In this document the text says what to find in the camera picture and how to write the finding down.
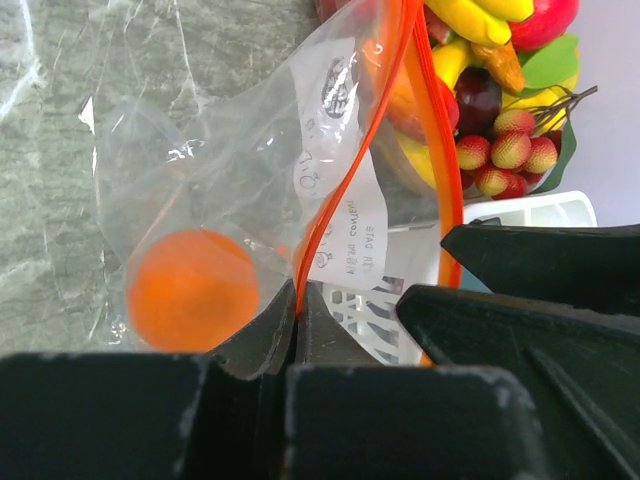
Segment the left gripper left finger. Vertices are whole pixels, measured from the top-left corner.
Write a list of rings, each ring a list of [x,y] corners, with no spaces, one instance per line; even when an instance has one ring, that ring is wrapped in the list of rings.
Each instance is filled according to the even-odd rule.
[[[205,354],[1,361],[5,479],[274,479],[295,289]]]

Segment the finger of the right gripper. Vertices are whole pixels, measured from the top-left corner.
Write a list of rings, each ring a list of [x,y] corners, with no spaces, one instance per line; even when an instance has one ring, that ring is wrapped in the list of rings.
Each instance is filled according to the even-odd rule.
[[[638,478],[638,318],[428,285],[395,310],[434,363],[499,367],[524,385],[556,478]]]
[[[465,224],[441,246],[496,294],[639,314],[639,226]]]

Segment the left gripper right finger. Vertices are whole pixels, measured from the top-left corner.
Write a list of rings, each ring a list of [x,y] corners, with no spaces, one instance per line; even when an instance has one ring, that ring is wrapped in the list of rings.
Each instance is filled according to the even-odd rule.
[[[546,479],[550,459],[533,399],[511,372],[362,362],[322,342],[333,324],[316,288],[286,374],[288,479]]]

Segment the orange fruit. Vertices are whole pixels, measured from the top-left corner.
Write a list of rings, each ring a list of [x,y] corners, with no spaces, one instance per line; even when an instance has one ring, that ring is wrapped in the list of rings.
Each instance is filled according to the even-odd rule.
[[[129,319],[150,347],[208,352],[257,314],[254,263],[230,238],[183,230],[154,243],[127,288]]]

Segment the clear orange zip top bag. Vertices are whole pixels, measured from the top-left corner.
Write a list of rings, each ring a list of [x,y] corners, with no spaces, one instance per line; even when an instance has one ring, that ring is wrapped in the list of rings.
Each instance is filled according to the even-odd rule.
[[[295,310],[313,286],[322,297],[323,284],[373,288],[389,234],[403,226],[439,225],[436,285],[457,286],[460,265],[439,242],[464,219],[463,191],[432,50],[421,2],[350,1],[268,78],[186,131],[143,99],[117,105],[93,152],[98,224],[117,262],[100,344],[164,352],[134,330],[127,288],[145,252],[183,230],[246,251],[260,292],[254,318],[286,283]],[[387,113],[401,71],[435,178],[420,192],[389,163],[401,154]]]

